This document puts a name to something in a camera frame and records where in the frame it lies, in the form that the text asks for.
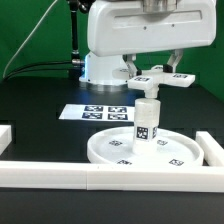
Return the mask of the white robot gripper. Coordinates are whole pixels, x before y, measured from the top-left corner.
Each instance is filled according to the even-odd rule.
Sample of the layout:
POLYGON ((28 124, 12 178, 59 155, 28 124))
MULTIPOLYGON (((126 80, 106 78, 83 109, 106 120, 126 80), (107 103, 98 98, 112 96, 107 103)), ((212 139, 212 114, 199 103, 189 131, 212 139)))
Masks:
POLYGON ((89 11, 90 51, 124 55, 130 76, 142 74, 134 64, 137 53, 173 50, 163 71, 175 73, 182 49, 207 46, 215 36, 216 0, 178 0, 175 10, 153 13, 143 10, 142 0, 97 0, 89 11))

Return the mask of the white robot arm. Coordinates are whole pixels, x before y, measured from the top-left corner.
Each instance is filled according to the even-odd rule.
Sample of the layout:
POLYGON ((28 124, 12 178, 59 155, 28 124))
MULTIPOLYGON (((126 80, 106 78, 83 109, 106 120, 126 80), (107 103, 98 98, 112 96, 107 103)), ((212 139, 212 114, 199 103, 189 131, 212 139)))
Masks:
POLYGON ((136 74, 139 53, 169 50, 174 71, 186 48, 216 35, 216 0, 95 0, 88 14, 82 82, 120 86, 136 74))

